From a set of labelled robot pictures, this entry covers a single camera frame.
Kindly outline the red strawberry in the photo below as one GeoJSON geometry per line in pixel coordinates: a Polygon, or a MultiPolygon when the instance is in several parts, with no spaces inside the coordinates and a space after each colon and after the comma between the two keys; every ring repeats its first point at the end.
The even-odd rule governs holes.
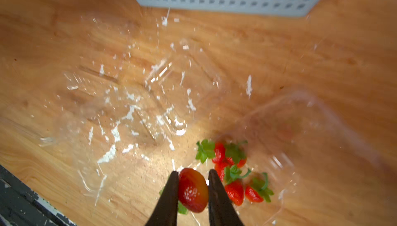
{"type": "Polygon", "coordinates": [[[184,168],[179,173],[179,202],[193,213],[201,213],[209,202],[209,188],[204,176],[191,168],[184,168]]]}

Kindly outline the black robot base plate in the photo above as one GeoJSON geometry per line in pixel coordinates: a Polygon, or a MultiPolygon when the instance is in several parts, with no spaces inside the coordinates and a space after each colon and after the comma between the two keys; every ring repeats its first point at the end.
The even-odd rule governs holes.
{"type": "Polygon", "coordinates": [[[2,226],[74,226],[75,223],[1,167],[2,226]]]}

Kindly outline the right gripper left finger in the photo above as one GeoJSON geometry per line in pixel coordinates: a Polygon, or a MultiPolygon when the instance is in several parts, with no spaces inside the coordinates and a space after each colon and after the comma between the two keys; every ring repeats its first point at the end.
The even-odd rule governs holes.
{"type": "Polygon", "coordinates": [[[178,214],[178,172],[171,172],[146,226],[176,226],[178,214]]]}

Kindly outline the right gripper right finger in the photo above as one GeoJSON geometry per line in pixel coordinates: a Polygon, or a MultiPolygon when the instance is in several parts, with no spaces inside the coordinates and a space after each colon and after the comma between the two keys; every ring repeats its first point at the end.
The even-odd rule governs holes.
{"type": "Polygon", "coordinates": [[[209,223],[211,226],[243,226],[233,208],[225,188],[214,169],[208,174],[209,180],[209,223]]]}

